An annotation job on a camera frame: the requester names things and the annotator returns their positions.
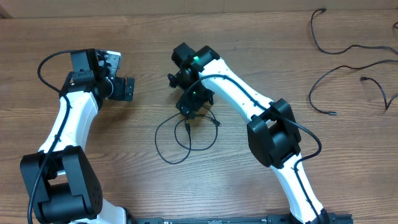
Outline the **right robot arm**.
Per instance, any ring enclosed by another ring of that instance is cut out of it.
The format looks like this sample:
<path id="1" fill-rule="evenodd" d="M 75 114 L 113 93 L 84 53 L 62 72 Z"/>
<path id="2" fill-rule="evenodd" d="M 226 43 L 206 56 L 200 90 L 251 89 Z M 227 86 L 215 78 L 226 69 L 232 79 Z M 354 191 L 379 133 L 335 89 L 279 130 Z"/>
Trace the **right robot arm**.
<path id="1" fill-rule="evenodd" d="M 174 48 L 172 61 L 179 68 L 168 75 L 170 86 L 184 90 L 176 104 L 181 114 L 192 118 L 204 103 L 219 95 L 246 123 L 248 144 L 254 157 L 276 174 L 290 205 L 294 222 L 329 223 L 330 218 L 307 179 L 299 143 L 299 125 L 291 106 L 261 95 L 240 79 L 211 47 L 198 51 L 182 43 Z"/>

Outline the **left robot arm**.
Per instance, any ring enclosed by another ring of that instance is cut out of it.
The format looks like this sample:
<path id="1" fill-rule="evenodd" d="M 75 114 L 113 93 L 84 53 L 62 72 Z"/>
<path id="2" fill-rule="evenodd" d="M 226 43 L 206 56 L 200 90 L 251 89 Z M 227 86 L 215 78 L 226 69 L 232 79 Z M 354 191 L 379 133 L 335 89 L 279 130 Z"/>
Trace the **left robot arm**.
<path id="1" fill-rule="evenodd" d="M 48 138 L 34 154 L 24 155 L 20 170 L 32 223 L 135 223 L 128 209 L 103 197 L 85 154 L 91 124 L 104 100 L 131 101 L 134 79 L 117 76 L 119 52 L 67 50 L 72 71 L 61 88 L 60 109 Z"/>

